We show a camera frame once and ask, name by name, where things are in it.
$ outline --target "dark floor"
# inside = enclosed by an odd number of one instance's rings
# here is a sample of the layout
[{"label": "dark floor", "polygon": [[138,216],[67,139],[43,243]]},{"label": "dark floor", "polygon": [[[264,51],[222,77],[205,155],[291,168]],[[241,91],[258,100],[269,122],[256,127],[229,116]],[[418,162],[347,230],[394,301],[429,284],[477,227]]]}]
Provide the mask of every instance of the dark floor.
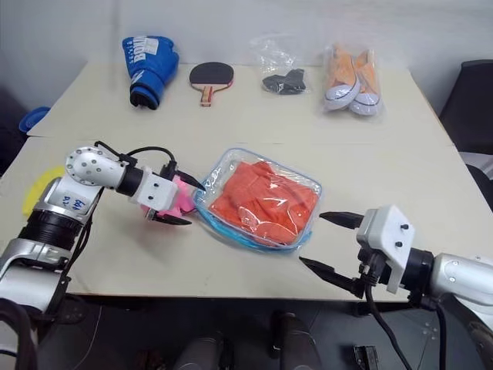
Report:
[{"label": "dark floor", "polygon": [[[47,336],[39,352],[40,369],[74,369],[87,352],[100,310],[96,339],[77,370],[135,369],[138,352],[150,349],[172,362],[187,342],[218,331],[234,343],[236,370],[279,369],[279,362],[267,355],[270,314],[275,310],[294,312],[310,327],[326,369],[358,369],[352,352],[355,345],[375,345],[380,370],[404,368],[374,318],[354,317],[352,307],[343,302],[92,298],[84,322],[60,325]],[[387,313],[384,318],[413,369],[438,369],[434,313],[408,310]],[[447,320],[448,370],[483,369],[465,330],[450,315]]]}]

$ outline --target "white wall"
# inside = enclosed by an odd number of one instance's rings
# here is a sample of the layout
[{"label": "white wall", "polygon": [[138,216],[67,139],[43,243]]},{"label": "white wall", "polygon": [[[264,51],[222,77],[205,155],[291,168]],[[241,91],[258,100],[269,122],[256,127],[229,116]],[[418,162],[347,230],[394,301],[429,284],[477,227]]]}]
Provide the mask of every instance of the white wall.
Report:
[{"label": "white wall", "polygon": [[250,63],[250,39],[297,35],[305,62],[335,41],[368,44],[408,66],[438,112],[460,62],[493,59],[491,0],[0,0],[0,46],[13,93],[52,105],[86,60],[122,62],[121,39],[166,35],[182,61]]}]

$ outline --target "boxing glove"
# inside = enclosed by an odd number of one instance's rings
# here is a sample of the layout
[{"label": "boxing glove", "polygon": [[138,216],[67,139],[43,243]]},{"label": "boxing glove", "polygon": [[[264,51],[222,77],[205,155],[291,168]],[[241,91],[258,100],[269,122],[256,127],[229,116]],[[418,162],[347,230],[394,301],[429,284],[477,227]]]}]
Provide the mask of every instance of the boxing glove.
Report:
[{"label": "boxing glove", "polygon": [[161,36],[128,37],[122,41],[130,79],[130,102],[156,109],[164,86],[176,74],[179,56],[173,41]]}]

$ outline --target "yellow object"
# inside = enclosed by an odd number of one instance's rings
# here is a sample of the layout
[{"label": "yellow object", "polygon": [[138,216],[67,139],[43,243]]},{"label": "yellow object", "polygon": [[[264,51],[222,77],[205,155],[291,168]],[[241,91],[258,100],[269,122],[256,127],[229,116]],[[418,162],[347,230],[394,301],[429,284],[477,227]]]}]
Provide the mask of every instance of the yellow object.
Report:
[{"label": "yellow object", "polygon": [[29,192],[25,195],[24,204],[22,205],[22,214],[26,217],[32,212],[32,209],[38,203],[38,199],[43,193],[46,186],[56,177],[62,177],[65,174],[63,166],[57,166],[42,174],[32,185]]}]

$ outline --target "pink cloth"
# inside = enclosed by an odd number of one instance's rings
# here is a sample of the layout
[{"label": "pink cloth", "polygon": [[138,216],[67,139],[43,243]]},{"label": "pink cloth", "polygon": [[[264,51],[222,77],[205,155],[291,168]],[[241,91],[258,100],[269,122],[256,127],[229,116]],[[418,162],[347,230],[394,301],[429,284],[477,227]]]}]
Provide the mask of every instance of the pink cloth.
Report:
[{"label": "pink cloth", "polygon": [[[195,208],[192,200],[192,191],[187,183],[184,183],[178,176],[173,178],[173,182],[178,185],[178,196],[173,208],[170,210],[162,210],[158,212],[158,216],[170,214],[175,217],[181,217],[182,213],[190,212]],[[147,212],[148,207],[142,206],[142,209]]]}]

